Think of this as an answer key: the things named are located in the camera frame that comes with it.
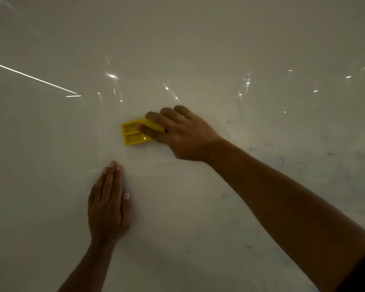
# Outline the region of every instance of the hand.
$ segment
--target hand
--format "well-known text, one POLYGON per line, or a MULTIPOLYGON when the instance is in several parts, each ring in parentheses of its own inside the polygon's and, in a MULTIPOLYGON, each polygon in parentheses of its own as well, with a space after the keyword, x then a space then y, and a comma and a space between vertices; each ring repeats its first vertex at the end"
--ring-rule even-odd
POLYGON ((149 112, 146 118, 164 127, 167 133, 137 124, 136 128, 155 141, 167 144, 178 159, 203 161, 209 158, 213 145, 222 138, 198 115, 177 105, 160 113, 149 112))
POLYGON ((103 169, 88 199, 92 244, 115 244, 130 227, 130 194, 122 197, 122 167, 115 161, 103 169))

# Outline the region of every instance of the glossy white surface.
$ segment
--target glossy white surface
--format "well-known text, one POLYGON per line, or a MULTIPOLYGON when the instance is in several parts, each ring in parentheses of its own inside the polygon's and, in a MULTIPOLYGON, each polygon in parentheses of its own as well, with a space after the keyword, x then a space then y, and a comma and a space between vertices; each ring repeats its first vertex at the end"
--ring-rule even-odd
POLYGON ((365 227, 365 0, 0 0, 0 65, 76 93, 0 67, 0 292, 58 289, 110 160, 133 225, 104 291, 316 290, 209 167, 124 147, 178 103, 365 227))

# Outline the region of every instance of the person's right arm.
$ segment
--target person's right arm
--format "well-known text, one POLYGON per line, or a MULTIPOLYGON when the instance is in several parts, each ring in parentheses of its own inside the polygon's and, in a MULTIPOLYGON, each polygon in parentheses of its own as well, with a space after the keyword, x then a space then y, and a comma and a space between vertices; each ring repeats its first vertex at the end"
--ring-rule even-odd
POLYGON ((221 138, 185 107, 150 112, 167 133, 137 129, 180 159, 210 165, 321 291, 335 291, 365 257, 365 230, 302 185, 221 138))

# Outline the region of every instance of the person's left hand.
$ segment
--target person's left hand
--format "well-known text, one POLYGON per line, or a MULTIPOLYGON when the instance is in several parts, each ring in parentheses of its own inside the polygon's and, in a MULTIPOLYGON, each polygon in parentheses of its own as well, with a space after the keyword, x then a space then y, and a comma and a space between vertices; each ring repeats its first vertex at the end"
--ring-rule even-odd
POLYGON ((122 167, 112 161, 103 169, 88 199, 92 244, 116 244, 130 227, 130 194, 122 196, 122 167))

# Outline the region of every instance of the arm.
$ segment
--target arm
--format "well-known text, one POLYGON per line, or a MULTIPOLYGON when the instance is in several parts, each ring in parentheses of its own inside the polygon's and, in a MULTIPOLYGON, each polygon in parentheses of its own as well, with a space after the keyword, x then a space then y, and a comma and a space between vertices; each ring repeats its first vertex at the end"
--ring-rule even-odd
POLYGON ((121 166, 111 162, 88 199, 91 245, 58 292, 100 292, 117 240, 130 227, 130 195, 122 197, 121 166))
POLYGON ((365 230, 302 185, 222 139, 182 106, 150 112, 168 133, 137 128, 177 158, 210 165, 321 291, 334 291, 365 256, 365 230))

